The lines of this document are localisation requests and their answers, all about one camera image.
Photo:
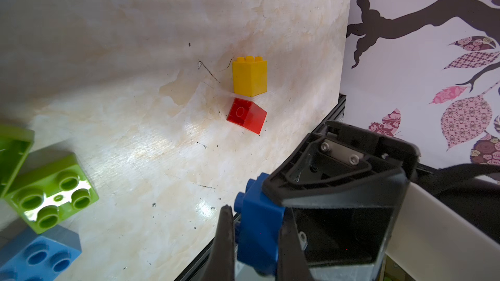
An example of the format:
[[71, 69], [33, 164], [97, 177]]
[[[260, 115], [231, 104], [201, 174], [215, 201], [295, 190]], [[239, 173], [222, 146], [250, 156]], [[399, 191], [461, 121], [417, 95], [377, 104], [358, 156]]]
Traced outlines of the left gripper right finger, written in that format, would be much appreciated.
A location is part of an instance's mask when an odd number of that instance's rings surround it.
[[276, 280], [312, 280], [302, 251], [298, 230], [291, 209], [286, 209], [279, 231]]

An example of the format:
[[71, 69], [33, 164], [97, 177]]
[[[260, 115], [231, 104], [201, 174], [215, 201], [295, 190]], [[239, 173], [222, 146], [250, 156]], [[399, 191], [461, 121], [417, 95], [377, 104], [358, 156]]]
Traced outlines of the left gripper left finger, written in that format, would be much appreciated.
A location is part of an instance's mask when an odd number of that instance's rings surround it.
[[201, 280], [235, 280], [234, 236], [233, 210], [225, 205], [220, 209], [212, 250]]

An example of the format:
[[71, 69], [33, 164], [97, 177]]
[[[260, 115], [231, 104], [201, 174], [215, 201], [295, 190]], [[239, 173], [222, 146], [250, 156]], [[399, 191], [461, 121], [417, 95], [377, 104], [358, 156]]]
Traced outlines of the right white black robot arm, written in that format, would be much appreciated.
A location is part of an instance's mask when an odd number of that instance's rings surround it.
[[411, 143], [340, 122], [310, 133], [263, 183], [286, 209], [279, 280], [376, 280], [390, 257], [415, 280], [499, 279], [493, 165], [422, 169]]

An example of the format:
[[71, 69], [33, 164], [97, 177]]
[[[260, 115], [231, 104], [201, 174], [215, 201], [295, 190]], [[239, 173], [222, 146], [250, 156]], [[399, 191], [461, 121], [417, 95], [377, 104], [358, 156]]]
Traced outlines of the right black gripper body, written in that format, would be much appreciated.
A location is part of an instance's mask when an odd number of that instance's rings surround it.
[[[329, 121], [324, 135], [349, 137], [362, 131], [368, 130]], [[392, 139], [401, 144], [392, 156], [403, 162], [410, 183], [415, 176], [419, 150], [411, 143]], [[403, 198], [394, 208], [293, 208], [299, 239], [313, 280], [375, 280]]]

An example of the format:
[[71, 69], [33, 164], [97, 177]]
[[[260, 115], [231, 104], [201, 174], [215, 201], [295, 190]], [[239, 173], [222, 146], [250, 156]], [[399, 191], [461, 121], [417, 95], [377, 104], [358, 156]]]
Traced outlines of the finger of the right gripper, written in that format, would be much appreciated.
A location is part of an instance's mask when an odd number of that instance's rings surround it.
[[409, 179], [392, 155], [401, 144], [369, 131], [310, 133], [262, 185], [274, 203], [298, 209], [394, 208]]

